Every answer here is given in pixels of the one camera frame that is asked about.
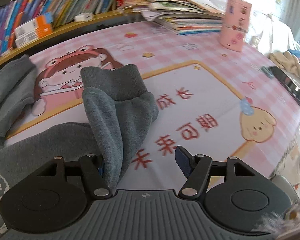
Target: yellow border frame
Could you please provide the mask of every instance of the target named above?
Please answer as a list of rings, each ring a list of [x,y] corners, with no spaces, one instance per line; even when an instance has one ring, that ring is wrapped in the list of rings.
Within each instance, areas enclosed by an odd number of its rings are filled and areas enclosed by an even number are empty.
[[[207,65],[205,65],[204,63],[198,61],[198,60],[189,60],[189,61],[185,61],[179,64],[174,64],[174,65],[170,65],[161,69],[157,69],[157,70],[153,70],[147,73],[144,73],[141,75],[142,79],[148,79],[166,72],[169,72],[171,70],[175,70],[178,68],[182,68],[185,66],[189,66],[192,64],[197,64],[199,66],[201,66],[203,69],[205,69],[206,71],[208,71],[211,75],[213,75],[216,79],[218,79],[222,84],[224,84],[232,93],[234,93],[240,100],[244,98],[244,96],[239,93],[232,85],[230,85],[223,77],[221,77],[219,74],[217,74],[215,71],[213,71],[211,68],[209,68]],[[13,131],[12,133],[9,133],[7,136],[7,139],[11,138],[14,135],[17,135],[18,133],[23,132],[24,130],[40,123],[43,122],[57,114],[60,114],[72,107],[78,106],[82,104],[82,98],[73,100],[65,105],[56,107],[55,109],[53,109],[52,111],[46,112],[42,115],[40,115],[38,118],[27,122],[24,125],[21,125],[17,130]],[[247,152],[251,149],[252,146],[255,145],[254,141],[245,141],[234,153],[232,153],[231,156],[236,156],[238,158],[243,158]]]

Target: sweatshirt cuff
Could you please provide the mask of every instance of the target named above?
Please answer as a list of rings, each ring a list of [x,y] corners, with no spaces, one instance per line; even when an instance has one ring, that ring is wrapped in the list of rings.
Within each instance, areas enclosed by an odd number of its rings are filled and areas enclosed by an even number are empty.
[[[115,70],[85,67],[80,73],[85,89],[98,88],[115,101],[131,100],[148,92],[134,64]]]

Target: orange book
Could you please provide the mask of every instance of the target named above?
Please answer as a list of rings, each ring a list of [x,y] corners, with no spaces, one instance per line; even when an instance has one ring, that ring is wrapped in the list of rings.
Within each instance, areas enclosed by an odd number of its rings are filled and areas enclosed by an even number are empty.
[[[10,38],[9,38],[9,42],[8,42],[8,49],[11,49],[12,48],[12,45],[13,45],[13,42],[16,38],[15,34],[14,34],[14,29],[17,28],[21,22],[21,18],[22,18],[22,15],[23,15],[23,12],[26,8],[26,5],[28,3],[28,0],[23,0],[21,6],[20,6],[20,9],[18,11],[18,14],[17,14],[17,17],[13,23],[13,26],[12,26],[12,32],[11,32],[11,35],[10,35]]]

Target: bookshelf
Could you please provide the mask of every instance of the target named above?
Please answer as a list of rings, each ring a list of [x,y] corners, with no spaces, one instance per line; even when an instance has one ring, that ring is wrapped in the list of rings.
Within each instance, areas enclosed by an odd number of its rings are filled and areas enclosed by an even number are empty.
[[[138,14],[138,13],[133,13],[131,9],[126,9],[124,11],[124,14],[133,15],[133,14]],[[56,28],[53,31],[53,33],[51,33],[47,36],[44,36],[40,39],[37,39],[33,42],[30,42],[30,43],[26,44],[25,46],[23,46],[19,49],[15,48],[13,51],[9,52],[8,54],[0,57],[0,66],[2,64],[4,64],[5,62],[7,62],[8,60],[12,59],[13,57],[25,52],[27,49],[30,49],[31,47],[40,44],[41,42],[52,39],[52,38],[54,38],[58,35],[61,35],[63,33],[67,33],[69,31],[73,31],[75,29],[79,29],[81,27],[85,27],[85,26],[88,26],[88,25],[92,25],[92,24],[95,24],[95,23],[99,23],[99,22],[102,22],[102,21],[114,19],[116,17],[121,17],[121,16],[123,16],[123,14],[121,12],[119,12],[117,10],[114,10],[114,11],[110,11],[110,12],[107,12],[107,13],[96,14],[96,15],[94,15],[92,20],[87,21],[87,22],[71,22],[69,24],[62,25],[62,26]]]

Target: cartoon dog illustration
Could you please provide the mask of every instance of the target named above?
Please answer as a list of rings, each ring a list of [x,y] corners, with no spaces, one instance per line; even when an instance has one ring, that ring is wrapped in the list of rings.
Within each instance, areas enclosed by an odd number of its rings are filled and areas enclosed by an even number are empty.
[[[245,98],[241,100],[241,135],[247,141],[262,143],[269,140],[277,125],[275,118],[267,111],[251,106]]]
[[[114,70],[123,67],[106,49],[94,49],[90,45],[50,60],[35,81],[34,116],[82,97],[80,70],[92,65],[88,59],[93,59],[93,65],[99,68]]]

